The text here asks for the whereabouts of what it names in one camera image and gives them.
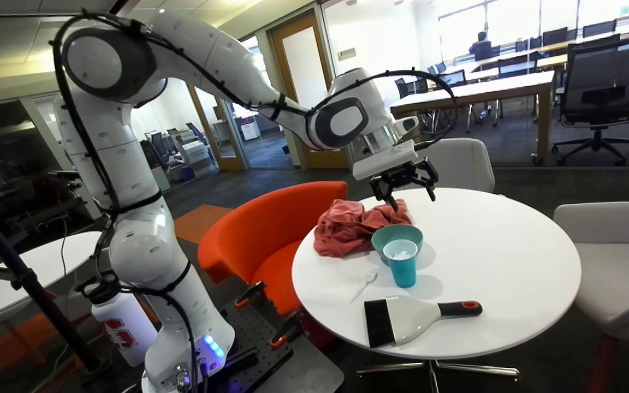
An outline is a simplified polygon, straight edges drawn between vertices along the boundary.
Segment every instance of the round white table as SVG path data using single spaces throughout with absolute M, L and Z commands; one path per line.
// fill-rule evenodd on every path
M 436 189 L 398 190 L 423 232 L 417 284 L 398 288 L 375 251 L 322 257 L 315 232 L 293 260 L 293 284 L 303 309 L 340 339 L 368 348 L 363 302 L 393 296 L 421 302 L 483 303 L 481 316 L 438 320 L 405 345 L 373 351 L 412 360 L 460 360 L 502 351 L 547 329 L 577 297 L 580 262 L 557 222 L 500 194 Z
M 58 239 L 22 254 L 22 260 L 34 272 L 41 287 L 53 287 L 63 280 L 63 273 L 72 273 L 93 254 L 99 237 L 100 232 L 82 232 L 65 240 Z M 0 314 L 22 305 L 26 300 L 29 292 L 23 288 L 12 290 L 10 283 L 0 280 Z

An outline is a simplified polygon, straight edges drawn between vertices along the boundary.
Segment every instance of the white robotic arm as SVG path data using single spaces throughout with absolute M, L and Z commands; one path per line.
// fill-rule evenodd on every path
M 65 35 L 77 19 L 99 27 Z M 54 105 L 63 149 L 93 202 L 114 218 L 112 268 L 125 284 L 163 296 L 146 297 L 162 320 L 143 360 L 146 392 L 177 388 L 177 377 L 184 381 L 177 368 L 190 369 L 194 349 L 206 376 L 220 372 L 233 343 L 233 329 L 175 240 L 173 216 L 131 131 L 131 109 L 160 96 L 165 78 L 257 109 L 310 149 L 342 149 L 363 138 L 370 155 L 354 164 L 356 179 L 387 173 L 415 181 L 415 145 L 398 145 L 401 133 L 375 85 L 360 84 L 360 71 L 336 78 L 321 105 L 303 109 L 261 82 L 233 38 L 171 13 L 160 13 L 148 27 L 112 16 L 72 17 L 53 47 L 63 94 Z

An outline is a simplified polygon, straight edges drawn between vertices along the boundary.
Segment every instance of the person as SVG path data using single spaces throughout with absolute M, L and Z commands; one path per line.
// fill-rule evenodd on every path
M 476 42 L 470 47 L 470 55 L 474 55 L 476 61 L 492 58 L 492 42 L 486 40 L 485 30 L 476 35 Z

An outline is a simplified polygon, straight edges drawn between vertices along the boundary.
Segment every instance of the metal pole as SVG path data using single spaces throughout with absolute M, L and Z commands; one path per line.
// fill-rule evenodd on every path
M 45 288 L 37 283 L 34 272 L 31 272 L 23 260 L 17 256 L 17 251 L 7 243 L 7 239 L 0 232 L 0 257 L 12 273 L 10 287 L 23 290 L 31 296 L 31 300 L 40 305 L 40 311 L 51 320 L 54 329 L 63 337 L 63 340 L 70 345 L 70 349 L 81 359 L 88 372 L 99 372 L 100 363 L 99 359 L 88 349 L 88 345 L 81 340 L 72 323 L 65 320 L 65 314 L 54 305 Z

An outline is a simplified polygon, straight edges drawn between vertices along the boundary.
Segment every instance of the crumpled cloth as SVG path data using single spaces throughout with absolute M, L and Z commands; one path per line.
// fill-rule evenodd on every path
M 409 207 L 401 200 L 398 200 L 398 213 L 391 205 L 375 205 L 365 213 L 357 202 L 336 200 L 317 220 L 315 251 L 332 257 L 370 251 L 370 237 L 379 227 L 398 222 L 411 226 Z

